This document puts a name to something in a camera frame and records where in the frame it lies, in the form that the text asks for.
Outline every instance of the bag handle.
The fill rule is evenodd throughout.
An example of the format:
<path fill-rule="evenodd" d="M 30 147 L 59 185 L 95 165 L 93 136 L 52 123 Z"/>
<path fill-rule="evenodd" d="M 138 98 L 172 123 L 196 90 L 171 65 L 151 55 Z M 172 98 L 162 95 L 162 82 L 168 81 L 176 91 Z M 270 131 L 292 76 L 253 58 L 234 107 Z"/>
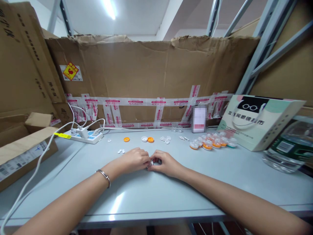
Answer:
<path fill-rule="evenodd" d="M 244 100 L 241 100 L 241 101 L 236 105 L 236 107 L 234 108 L 233 113 L 235 112 L 235 110 L 238 108 L 238 106 L 241 104 L 242 101 L 244 101 Z M 236 126 L 248 126 L 248 125 L 255 124 L 255 123 L 257 122 L 257 120 L 259 119 L 259 117 L 261 116 L 261 113 L 262 113 L 262 111 L 263 111 L 265 105 L 266 105 L 266 103 L 264 103 L 264 104 L 261 105 L 260 110 L 259 110 L 259 113 L 258 113 L 257 117 L 255 118 L 255 121 L 254 121 L 254 122 L 249 122 L 248 124 L 244 124 L 244 125 L 236 124 L 236 123 L 234 122 L 235 116 L 232 115 L 231 121 L 232 121 L 233 125 L 234 125 L 234 126 L 235 126 L 235 125 L 236 125 Z"/>

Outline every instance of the yellow label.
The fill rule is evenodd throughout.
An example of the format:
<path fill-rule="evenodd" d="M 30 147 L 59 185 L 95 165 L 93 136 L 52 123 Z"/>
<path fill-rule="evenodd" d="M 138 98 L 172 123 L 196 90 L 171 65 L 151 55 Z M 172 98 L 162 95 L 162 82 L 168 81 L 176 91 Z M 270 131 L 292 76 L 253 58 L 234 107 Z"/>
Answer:
<path fill-rule="evenodd" d="M 55 133 L 55 135 L 57 135 L 58 137 L 66 138 L 66 139 L 70 139 L 72 137 L 71 135 L 66 135 L 63 133 Z"/>
<path fill-rule="evenodd" d="M 71 62 L 68 63 L 68 65 L 66 66 L 63 74 L 69 79 L 69 80 L 73 80 L 73 78 L 75 77 L 75 75 L 78 72 L 78 68 L 73 65 Z"/>

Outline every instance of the bottle label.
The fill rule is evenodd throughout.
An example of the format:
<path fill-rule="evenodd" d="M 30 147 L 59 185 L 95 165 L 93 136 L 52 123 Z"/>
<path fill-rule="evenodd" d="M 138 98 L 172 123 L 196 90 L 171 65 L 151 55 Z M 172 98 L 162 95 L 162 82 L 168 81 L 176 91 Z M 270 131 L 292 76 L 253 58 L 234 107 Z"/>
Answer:
<path fill-rule="evenodd" d="M 313 157 L 313 148 L 310 146 L 297 144 L 283 137 L 279 137 L 271 149 L 285 157 L 289 157 L 298 161 L 308 161 Z"/>

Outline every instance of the silver bracelet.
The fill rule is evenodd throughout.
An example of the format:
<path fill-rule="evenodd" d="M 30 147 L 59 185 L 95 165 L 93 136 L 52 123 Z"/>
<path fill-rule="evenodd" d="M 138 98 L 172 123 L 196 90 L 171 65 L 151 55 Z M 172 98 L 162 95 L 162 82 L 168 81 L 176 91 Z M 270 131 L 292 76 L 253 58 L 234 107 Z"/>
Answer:
<path fill-rule="evenodd" d="M 108 186 L 108 188 L 109 187 L 111 187 L 111 181 L 110 181 L 110 178 L 109 178 L 109 176 L 106 174 L 106 173 L 104 173 L 102 170 L 97 170 L 96 172 L 100 172 L 101 174 L 103 174 L 103 176 L 109 181 L 109 186 Z"/>

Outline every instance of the ceiling light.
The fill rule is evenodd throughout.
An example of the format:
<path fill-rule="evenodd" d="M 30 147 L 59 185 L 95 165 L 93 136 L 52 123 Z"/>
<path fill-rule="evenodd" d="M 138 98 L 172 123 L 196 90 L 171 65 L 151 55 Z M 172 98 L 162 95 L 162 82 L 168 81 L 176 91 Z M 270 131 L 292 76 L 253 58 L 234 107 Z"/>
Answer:
<path fill-rule="evenodd" d="M 113 10 L 113 7 L 112 7 L 111 0 L 102 0 L 102 1 L 103 1 L 105 10 L 107 11 L 108 15 L 109 15 L 113 20 L 115 20 L 115 13 L 114 13 L 114 10 Z"/>

